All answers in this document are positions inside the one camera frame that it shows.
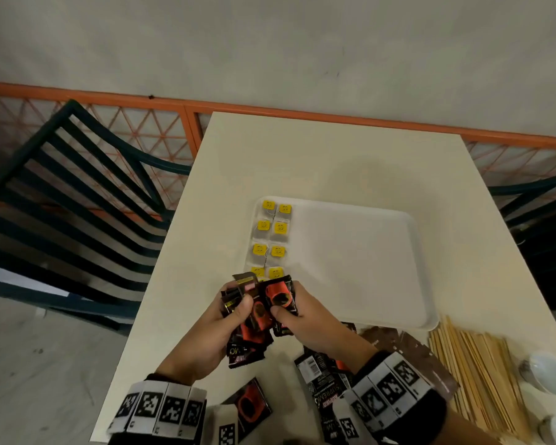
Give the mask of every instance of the black sleeve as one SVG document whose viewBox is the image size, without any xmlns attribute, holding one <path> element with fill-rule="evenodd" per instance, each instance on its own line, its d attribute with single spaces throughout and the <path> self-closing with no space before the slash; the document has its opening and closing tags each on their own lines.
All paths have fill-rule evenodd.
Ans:
<svg viewBox="0 0 556 445">
<path fill-rule="evenodd" d="M 354 378 L 352 390 L 356 384 L 367 377 L 391 353 L 377 352 L 360 369 Z M 430 390 L 418 400 L 402 417 L 378 433 L 372 434 L 376 440 L 386 437 L 400 445 L 427 445 L 440 434 L 447 416 L 447 403 L 435 389 Z"/>
<path fill-rule="evenodd" d="M 149 374 L 145 381 L 164 381 L 166 383 L 178 383 L 170 378 L 156 373 Z M 206 411 L 206 402 L 204 402 L 203 411 Z M 112 434 L 109 440 L 109 445 L 199 445 L 202 435 L 202 429 L 204 427 L 204 415 L 202 413 L 200 418 L 200 424 L 198 425 L 198 430 L 194 440 L 185 439 L 172 439 L 170 437 L 158 437 L 156 435 L 150 434 L 131 434 L 131 433 L 117 433 Z"/>
</svg>

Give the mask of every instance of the yellow tea bag tag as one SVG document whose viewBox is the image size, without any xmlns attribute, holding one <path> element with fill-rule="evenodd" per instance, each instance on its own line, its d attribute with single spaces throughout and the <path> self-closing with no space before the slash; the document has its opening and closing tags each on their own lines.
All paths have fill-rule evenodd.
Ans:
<svg viewBox="0 0 556 445">
<path fill-rule="evenodd" d="M 270 267 L 268 275 L 270 279 L 282 278 L 284 276 L 284 269 L 282 267 Z"/>
<path fill-rule="evenodd" d="M 259 220 L 257 223 L 257 229 L 259 231 L 270 231 L 270 221 L 269 220 Z"/>
<path fill-rule="evenodd" d="M 263 267 L 252 267 L 251 271 L 255 276 L 258 277 L 258 281 L 261 281 L 261 277 L 264 276 L 264 268 Z"/>
<path fill-rule="evenodd" d="M 274 223 L 274 232 L 276 234 L 286 234 L 288 230 L 288 223 L 276 222 Z"/>
<path fill-rule="evenodd" d="M 256 243 L 253 245 L 253 254 L 255 254 L 256 256 L 264 256 L 267 250 L 267 245 L 262 245 L 260 243 Z"/>
<path fill-rule="evenodd" d="M 272 256 L 274 257 L 283 257 L 286 249 L 284 247 L 273 246 L 272 247 Z"/>
</svg>

